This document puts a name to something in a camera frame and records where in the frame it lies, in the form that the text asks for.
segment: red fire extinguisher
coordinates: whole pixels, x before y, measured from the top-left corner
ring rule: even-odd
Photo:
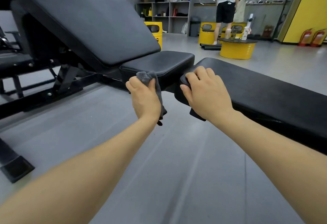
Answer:
[[[322,40],[325,37],[326,29],[318,30],[312,38],[312,42],[310,44],[311,47],[317,47],[322,43]]]
[[[310,43],[310,36],[312,35],[312,29],[307,29],[303,32],[298,46],[304,47],[306,44]]]

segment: gray floor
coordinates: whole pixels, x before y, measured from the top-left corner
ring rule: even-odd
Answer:
[[[216,57],[327,95],[326,47],[259,42],[250,60],[202,51],[195,38],[165,35],[163,49]],[[50,78],[24,75],[25,84]],[[6,89],[12,88],[10,80]],[[258,166],[189,107],[164,92],[168,111],[91,221],[101,223],[303,223]],[[60,102],[0,120],[0,137],[36,169],[10,184],[0,174],[0,202],[33,178],[96,146],[136,120],[128,93],[94,84]]]

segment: adjustable weight bench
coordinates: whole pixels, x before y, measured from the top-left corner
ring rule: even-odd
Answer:
[[[54,86],[19,99],[22,106],[27,107],[28,97],[34,102],[51,102],[95,82],[127,90],[125,82],[139,71],[157,73],[161,89],[173,92],[178,101],[188,104],[179,85],[188,84],[185,74],[203,65],[222,77],[236,110],[327,153],[324,146],[327,96],[214,58],[205,58],[194,66],[193,54],[161,52],[156,39],[126,0],[17,1],[31,16],[23,28],[39,23],[36,34],[44,40],[56,41],[47,46],[59,51],[56,55],[61,63]],[[89,75],[76,79],[79,69]],[[201,119],[192,110],[190,114]]]

